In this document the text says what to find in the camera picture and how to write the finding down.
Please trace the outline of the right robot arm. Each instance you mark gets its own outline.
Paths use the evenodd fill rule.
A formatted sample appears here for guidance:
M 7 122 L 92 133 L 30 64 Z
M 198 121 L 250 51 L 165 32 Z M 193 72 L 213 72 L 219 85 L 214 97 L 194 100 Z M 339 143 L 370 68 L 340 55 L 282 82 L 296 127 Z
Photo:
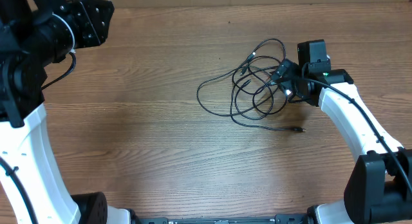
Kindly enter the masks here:
M 276 223 L 389 223 L 411 219 L 411 150 L 379 124 L 344 69 L 334 70 L 324 40 L 297 45 L 298 63 L 285 59 L 272 80 L 288 100 L 319 107 L 335 124 L 355 160 L 343 198 Z

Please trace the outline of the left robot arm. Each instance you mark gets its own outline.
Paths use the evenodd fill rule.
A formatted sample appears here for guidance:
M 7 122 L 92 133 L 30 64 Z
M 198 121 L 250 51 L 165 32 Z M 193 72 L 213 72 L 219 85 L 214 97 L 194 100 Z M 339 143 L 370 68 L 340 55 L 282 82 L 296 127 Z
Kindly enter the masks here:
M 1 185 L 18 223 L 125 223 L 129 209 L 102 192 L 71 195 L 46 122 L 45 68 L 80 48 L 103 44 L 114 6 L 108 0 L 1 0 Z

